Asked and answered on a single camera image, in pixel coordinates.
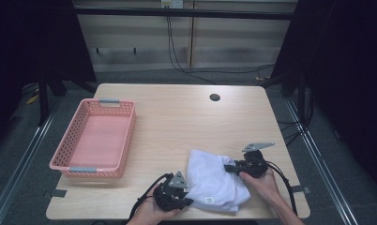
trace white cloth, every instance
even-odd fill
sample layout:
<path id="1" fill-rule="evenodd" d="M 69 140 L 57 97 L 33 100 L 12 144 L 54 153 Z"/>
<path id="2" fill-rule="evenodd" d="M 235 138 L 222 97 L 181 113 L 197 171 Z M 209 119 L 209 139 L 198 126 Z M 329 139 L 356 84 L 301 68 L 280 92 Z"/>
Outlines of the white cloth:
<path id="1" fill-rule="evenodd" d="M 250 198 L 241 177 L 226 172 L 224 165 L 235 165 L 230 157 L 191 150 L 186 180 L 192 207 L 205 210 L 238 212 L 239 205 Z"/>

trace gray floor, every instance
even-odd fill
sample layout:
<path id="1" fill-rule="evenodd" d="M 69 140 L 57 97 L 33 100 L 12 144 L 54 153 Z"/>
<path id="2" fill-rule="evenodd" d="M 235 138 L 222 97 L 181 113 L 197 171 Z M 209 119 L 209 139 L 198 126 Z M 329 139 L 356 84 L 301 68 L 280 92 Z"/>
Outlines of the gray floor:
<path id="1" fill-rule="evenodd" d="M 251 73 L 220 73 L 218 71 L 250 71 L 256 67 L 216 67 L 197 68 L 199 73 L 182 73 L 172 68 L 130 71 L 103 70 L 97 72 L 99 83 L 187 83 L 187 84 L 229 84 L 229 85 L 257 85 L 266 81 L 271 67 L 259 72 Z M 59 144 L 76 107 L 82 98 L 91 98 L 93 94 L 67 82 L 67 94 L 62 97 L 51 95 L 51 105 L 61 100 L 61 105 L 55 111 L 51 127 L 45 135 L 38 152 L 35 155 L 28 172 L 14 196 L 2 224 L 91 224 L 93 221 L 52 221 L 46 218 L 45 212 L 50 199 L 44 197 L 46 191 L 52 190 L 57 184 L 59 172 L 49 169 L 49 162 L 55 148 Z M 280 94 L 279 85 L 266 89 L 273 111 L 278 121 L 292 122 L 293 118 L 288 110 L 286 98 Z M 8 132 L 0 140 L 0 194 L 7 185 L 31 138 L 37 130 L 39 106 L 38 101 L 27 105 L 25 101 L 31 97 L 33 88 L 24 91 L 22 103 L 15 112 L 8 125 Z M 293 125 L 280 123 L 282 135 L 289 137 L 297 132 Z M 377 187 L 368 175 L 356 163 L 345 142 L 338 140 L 335 130 L 323 112 L 315 105 L 311 118 L 309 132 L 317 143 L 328 168 L 333 174 L 342 195 L 354 212 L 358 224 L 377 224 Z M 305 218 L 307 224 L 344 224 L 337 207 L 331 198 L 322 177 L 315 166 L 308 148 L 299 136 L 288 150 L 294 163 L 296 172 L 304 187 L 309 188 L 306 195 L 311 215 Z M 107 221 L 108 224 L 120 224 L 120 221 Z M 255 221 L 206 221 L 203 224 L 279 224 L 276 219 Z"/>

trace wooden table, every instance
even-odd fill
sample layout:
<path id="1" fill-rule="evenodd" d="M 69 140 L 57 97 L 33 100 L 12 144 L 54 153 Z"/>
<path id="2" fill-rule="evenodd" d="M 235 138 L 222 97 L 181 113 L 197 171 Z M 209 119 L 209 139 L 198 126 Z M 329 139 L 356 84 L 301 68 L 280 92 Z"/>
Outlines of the wooden table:
<path id="1" fill-rule="evenodd" d="M 218 94 L 219 101 L 210 99 Z M 125 219 L 137 198 L 161 175 L 186 174 L 189 151 L 200 149 L 243 159 L 248 143 L 275 143 L 262 152 L 299 185 L 293 163 L 276 118 L 262 87 L 221 85 L 108 84 L 98 87 L 95 98 L 119 98 L 136 102 L 133 131 L 126 168 L 121 179 L 68 178 L 61 176 L 57 189 L 64 198 L 53 197 L 47 210 L 50 219 Z M 276 175 L 279 190 L 289 195 Z M 294 194 L 298 215 L 309 216 L 303 192 Z M 249 201 L 236 214 L 207 212 L 186 207 L 174 219 L 255 219 L 276 214 L 251 191 Z"/>

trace pink plastic basket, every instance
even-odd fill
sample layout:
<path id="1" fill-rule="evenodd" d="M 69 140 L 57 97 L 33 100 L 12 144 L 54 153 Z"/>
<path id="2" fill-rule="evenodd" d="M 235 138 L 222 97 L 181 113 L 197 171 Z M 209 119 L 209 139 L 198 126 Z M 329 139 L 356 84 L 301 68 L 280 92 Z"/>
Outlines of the pink plastic basket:
<path id="1" fill-rule="evenodd" d="M 135 124 L 131 101 L 81 101 L 50 167 L 66 176 L 121 178 Z"/>

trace power cable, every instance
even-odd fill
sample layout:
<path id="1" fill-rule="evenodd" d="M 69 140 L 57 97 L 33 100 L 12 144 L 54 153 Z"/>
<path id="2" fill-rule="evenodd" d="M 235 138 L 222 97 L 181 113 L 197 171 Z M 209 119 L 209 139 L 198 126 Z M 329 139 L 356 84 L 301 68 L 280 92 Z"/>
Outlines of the power cable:
<path id="1" fill-rule="evenodd" d="M 294 134 L 291 134 L 289 136 L 284 137 L 284 139 L 291 138 L 287 143 L 285 143 L 286 146 L 289 146 L 297 137 L 299 137 L 299 135 L 303 134 L 304 132 L 306 132 L 308 130 L 308 127 L 309 127 L 309 124 L 310 124 L 310 121 L 311 121 L 313 114 L 314 114 L 314 95 L 310 91 L 310 93 L 309 93 L 309 104 L 308 104 L 307 111 L 306 111 L 305 121 L 291 122 L 293 124 L 301 123 L 303 128 L 301 130 L 297 131 Z"/>
<path id="2" fill-rule="evenodd" d="M 211 81 L 209 81 L 209 80 L 207 80 L 205 78 L 202 78 L 202 77 L 199 77 L 199 76 L 195 76 L 195 75 L 192 75 L 192 74 L 193 73 L 228 73 L 228 74 L 257 73 L 258 83 L 256 85 L 259 85 L 260 81 L 261 81 L 261 75 L 260 75 L 259 71 L 263 70 L 263 69 L 266 69 L 266 68 L 273 67 L 275 65 L 275 64 L 261 65 L 261 66 L 257 67 L 256 69 L 247 70 L 247 71 L 220 71 L 220 70 L 186 71 L 186 70 L 184 70 L 180 66 L 179 61 L 177 59 L 176 51 L 175 51 L 175 48 L 174 48 L 173 33 L 172 33 L 172 23 L 171 23 L 171 18 L 170 17 L 167 17 L 167 24 L 168 24 L 168 51 L 169 51 L 169 59 L 171 61 L 171 64 L 174 67 L 174 69 L 176 69 L 179 72 L 185 73 L 185 74 L 189 75 L 190 77 L 194 77 L 194 78 L 197 78 L 197 79 L 201 79 L 201 80 L 203 80 L 205 82 L 215 84 L 214 82 L 211 82 Z M 174 61 L 176 62 L 177 65 L 175 65 L 174 62 L 173 62 L 172 53 L 173 53 L 173 56 L 174 56 Z"/>
<path id="3" fill-rule="evenodd" d="M 269 161 L 267 161 L 266 163 L 267 163 L 268 167 L 273 169 L 273 171 L 278 173 L 279 176 L 282 178 L 282 181 L 284 182 L 285 187 L 287 187 L 287 190 L 288 190 L 288 194 L 289 194 L 289 197 L 290 197 L 290 200 L 291 200 L 292 211 L 294 211 L 294 213 L 297 215 L 296 203 L 295 203 L 295 200 L 294 200 L 294 192 L 292 190 L 291 185 L 289 184 L 289 180 L 285 177 L 285 175 L 282 173 L 282 170 L 276 164 L 269 162 Z"/>

